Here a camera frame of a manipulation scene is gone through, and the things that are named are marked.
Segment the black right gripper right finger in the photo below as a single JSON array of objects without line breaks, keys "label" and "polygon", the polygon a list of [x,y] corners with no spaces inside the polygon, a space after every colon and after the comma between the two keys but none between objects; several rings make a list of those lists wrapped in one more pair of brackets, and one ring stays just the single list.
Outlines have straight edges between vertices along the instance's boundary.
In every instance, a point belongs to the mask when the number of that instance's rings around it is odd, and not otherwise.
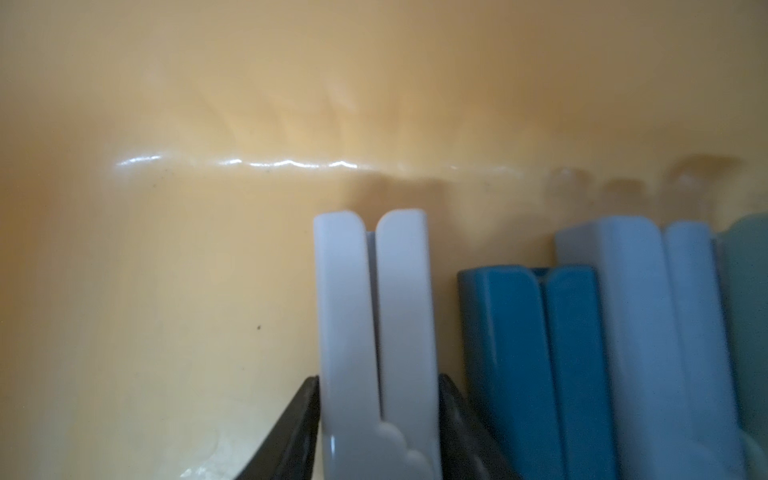
[{"label": "black right gripper right finger", "polygon": [[438,376],[442,476],[455,480],[519,480],[499,444],[453,380]]}]

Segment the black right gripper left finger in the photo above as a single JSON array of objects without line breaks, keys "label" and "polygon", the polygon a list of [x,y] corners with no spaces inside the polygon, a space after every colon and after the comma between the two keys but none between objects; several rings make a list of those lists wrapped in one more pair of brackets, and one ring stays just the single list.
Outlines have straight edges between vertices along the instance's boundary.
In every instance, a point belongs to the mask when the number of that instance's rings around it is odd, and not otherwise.
[{"label": "black right gripper left finger", "polygon": [[319,377],[310,376],[235,479],[311,479],[320,413]]}]

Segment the cream pruning pliers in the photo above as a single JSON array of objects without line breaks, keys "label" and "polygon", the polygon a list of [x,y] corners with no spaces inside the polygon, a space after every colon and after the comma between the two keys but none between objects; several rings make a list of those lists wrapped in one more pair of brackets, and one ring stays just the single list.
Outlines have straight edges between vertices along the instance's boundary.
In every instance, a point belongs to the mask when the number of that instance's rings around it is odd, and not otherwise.
[{"label": "cream pruning pliers", "polygon": [[325,477],[440,478],[426,214],[321,214],[314,251]]}]

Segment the teal pliers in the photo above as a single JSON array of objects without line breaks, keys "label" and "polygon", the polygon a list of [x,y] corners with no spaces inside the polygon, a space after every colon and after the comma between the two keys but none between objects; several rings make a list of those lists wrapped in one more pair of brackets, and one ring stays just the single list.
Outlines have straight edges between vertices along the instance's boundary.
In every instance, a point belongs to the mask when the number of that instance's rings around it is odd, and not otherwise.
[{"label": "teal pliers", "polygon": [[516,473],[618,478],[594,270],[497,265],[457,280],[469,399]]}]

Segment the yellow plastic storage box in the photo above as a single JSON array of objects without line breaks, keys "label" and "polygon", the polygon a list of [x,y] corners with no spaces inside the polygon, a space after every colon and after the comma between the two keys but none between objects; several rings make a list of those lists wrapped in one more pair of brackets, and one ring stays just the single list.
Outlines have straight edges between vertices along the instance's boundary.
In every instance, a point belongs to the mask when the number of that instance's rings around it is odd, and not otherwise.
[{"label": "yellow plastic storage box", "polygon": [[458,271],[767,207],[763,1],[5,1],[1,475],[230,479],[319,369],[313,220]]}]

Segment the mint green pruning pliers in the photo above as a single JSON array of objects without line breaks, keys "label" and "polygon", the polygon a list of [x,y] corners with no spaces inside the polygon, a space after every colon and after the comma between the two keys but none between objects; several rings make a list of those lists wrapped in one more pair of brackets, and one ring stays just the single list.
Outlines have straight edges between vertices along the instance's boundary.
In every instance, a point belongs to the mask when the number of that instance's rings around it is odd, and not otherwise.
[{"label": "mint green pruning pliers", "polygon": [[767,214],[716,236],[718,274],[747,477],[767,477]]}]

